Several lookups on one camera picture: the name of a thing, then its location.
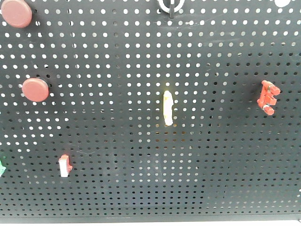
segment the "red hook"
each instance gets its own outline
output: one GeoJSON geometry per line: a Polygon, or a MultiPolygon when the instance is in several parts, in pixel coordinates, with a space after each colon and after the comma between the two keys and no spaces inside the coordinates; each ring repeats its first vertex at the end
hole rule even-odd
{"type": "Polygon", "coordinates": [[[263,80],[261,83],[263,87],[260,98],[257,100],[258,106],[264,110],[266,114],[273,115],[275,110],[271,105],[277,103],[277,99],[275,99],[274,96],[280,94],[280,89],[270,81],[263,80]]]}

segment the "white plastic clip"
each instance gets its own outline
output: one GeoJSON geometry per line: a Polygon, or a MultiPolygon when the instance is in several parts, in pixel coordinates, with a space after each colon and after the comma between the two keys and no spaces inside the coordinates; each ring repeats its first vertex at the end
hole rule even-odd
{"type": "MultiPolygon", "coordinates": [[[[164,12],[170,13],[170,8],[168,8],[168,7],[164,4],[163,0],[157,0],[157,1],[158,1],[158,3],[159,3],[160,8],[161,8],[164,12]]],[[[185,2],[185,0],[180,0],[179,4],[178,4],[176,7],[174,7],[174,10],[173,10],[173,12],[172,12],[172,14],[171,14],[171,17],[173,17],[173,13],[176,13],[176,12],[178,12],[180,9],[182,9],[182,7],[183,7],[183,5],[184,5],[184,2],[185,2]]],[[[174,0],[170,0],[170,5],[171,5],[171,6],[174,6],[174,0]]]]}
{"type": "Polygon", "coordinates": [[[171,126],[173,124],[173,105],[173,95],[171,92],[166,90],[163,95],[163,116],[167,126],[171,126]]]}
{"type": "Polygon", "coordinates": [[[58,163],[60,164],[61,177],[67,178],[72,170],[72,166],[69,164],[69,156],[66,154],[62,155],[58,163]]]}

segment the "red plastic clip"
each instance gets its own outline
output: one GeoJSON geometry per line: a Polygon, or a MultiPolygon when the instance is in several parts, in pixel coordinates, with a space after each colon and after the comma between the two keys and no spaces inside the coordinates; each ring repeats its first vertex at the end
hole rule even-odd
{"type": "Polygon", "coordinates": [[[61,158],[58,160],[60,164],[60,172],[61,177],[67,178],[70,171],[72,170],[72,166],[69,164],[69,156],[66,154],[63,154],[61,158]]]}
{"type": "Polygon", "coordinates": [[[261,95],[257,100],[258,106],[264,110],[266,114],[273,115],[275,110],[271,107],[271,105],[275,105],[277,103],[277,99],[275,99],[274,96],[280,94],[280,89],[272,82],[266,80],[262,81],[262,85],[261,95]]]}

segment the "red knob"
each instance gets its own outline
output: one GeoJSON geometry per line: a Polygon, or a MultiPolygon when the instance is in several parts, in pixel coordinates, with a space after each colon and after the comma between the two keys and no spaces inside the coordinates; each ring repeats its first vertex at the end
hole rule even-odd
{"type": "Polygon", "coordinates": [[[23,82],[22,92],[27,99],[34,102],[41,102],[46,100],[49,96],[49,87],[44,80],[31,78],[23,82]]]}
{"type": "Polygon", "coordinates": [[[32,10],[24,0],[4,0],[1,11],[4,20],[12,27],[27,27],[32,20],[32,10]]]}

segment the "metal hook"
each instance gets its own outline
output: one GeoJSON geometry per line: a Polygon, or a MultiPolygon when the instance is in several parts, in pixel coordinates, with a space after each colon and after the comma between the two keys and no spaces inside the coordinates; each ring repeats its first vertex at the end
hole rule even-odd
{"type": "Polygon", "coordinates": [[[169,6],[169,18],[174,18],[174,0],[170,0],[170,6],[169,6]]]}
{"type": "Polygon", "coordinates": [[[175,7],[175,3],[174,0],[170,0],[170,7],[166,7],[166,5],[164,4],[163,0],[157,0],[159,3],[160,8],[166,12],[169,13],[169,17],[173,18],[174,17],[174,13],[178,12],[180,9],[182,9],[185,0],[180,0],[179,4],[175,7]]]}

